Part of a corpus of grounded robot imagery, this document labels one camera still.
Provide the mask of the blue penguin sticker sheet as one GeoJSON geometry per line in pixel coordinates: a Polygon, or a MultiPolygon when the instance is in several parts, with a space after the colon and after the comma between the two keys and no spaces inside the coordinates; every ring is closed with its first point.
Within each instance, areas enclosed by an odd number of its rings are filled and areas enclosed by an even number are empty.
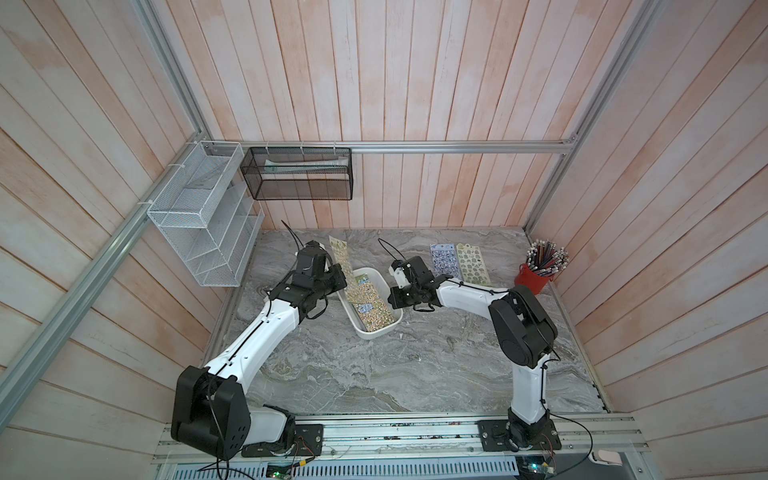
{"type": "Polygon", "coordinates": [[[433,244],[430,251],[436,275],[450,275],[458,281],[463,280],[454,244],[433,244]]]}

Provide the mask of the white plastic storage box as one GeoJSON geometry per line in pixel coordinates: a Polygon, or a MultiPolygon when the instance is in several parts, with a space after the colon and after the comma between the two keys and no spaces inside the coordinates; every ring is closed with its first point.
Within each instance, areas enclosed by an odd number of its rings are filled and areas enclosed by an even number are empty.
{"type": "Polygon", "coordinates": [[[403,319],[403,310],[393,309],[387,302],[390,287],[380,272],[361,267],[353,271],[353,277],[361,297],[355,296],[355,301],[350,303],[346,290],[337,295],[357,336],[373,340],[394,330],[403,319]]]}

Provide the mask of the green frog sticker sheet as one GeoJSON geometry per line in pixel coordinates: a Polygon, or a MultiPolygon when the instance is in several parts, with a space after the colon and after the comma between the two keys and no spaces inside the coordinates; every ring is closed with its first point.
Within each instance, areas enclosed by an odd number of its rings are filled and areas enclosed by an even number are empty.
{"type": "Polygon", "coordinates": [[[491,280],[481,253],[476,245],[459,243],[456,245],[457,259],[465,283],[491,286],[491,280]]]}

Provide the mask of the panda sticker sheet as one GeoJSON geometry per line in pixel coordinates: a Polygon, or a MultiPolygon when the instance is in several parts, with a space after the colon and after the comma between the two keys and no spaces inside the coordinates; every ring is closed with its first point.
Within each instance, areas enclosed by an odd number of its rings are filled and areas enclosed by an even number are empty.
{"type": "Polygon", "coordinates": [[[357,286],[346,289],[347,301],[354,308],[363,329],[375,332],[395,323],[394,314],[384,303],[367,274],[355,277],[357,286]]]}

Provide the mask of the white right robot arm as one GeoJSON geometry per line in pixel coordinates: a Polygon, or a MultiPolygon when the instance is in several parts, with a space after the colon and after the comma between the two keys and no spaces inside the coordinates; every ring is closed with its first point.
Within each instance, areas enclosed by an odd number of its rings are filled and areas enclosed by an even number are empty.
{"type": "Polygon", "coordinates": [[[446,307],[492,322],[501,351],[513,363],[513,395],[506,421],[479,424],[484,449],[532,448],[553,428],[546,402],[546,368],[558,336],[533,292],[523,285],[501,291],[435,275],[419,256],[393,261],[389,273],[397,283],[388,297],[395,309],[429,313],[446,307]]]}

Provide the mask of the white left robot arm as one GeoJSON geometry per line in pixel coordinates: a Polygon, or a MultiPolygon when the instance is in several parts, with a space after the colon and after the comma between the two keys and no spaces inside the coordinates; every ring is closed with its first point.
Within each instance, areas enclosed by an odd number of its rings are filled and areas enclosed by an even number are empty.
{"type": "Polygon", "coordinates": [[[230,460],[244,447],[261,444],[274,454],[296,448],[295,417],[285,409],[251,409],[246,399],[256,374],[280,342],[302,321],[314,319],[317,304],[347,282],[317,241],[296,254],[292,269],[268,294],[265,307],[239,337],[203,367],[187,367],[177,380],[171,437],[230,460]]]}

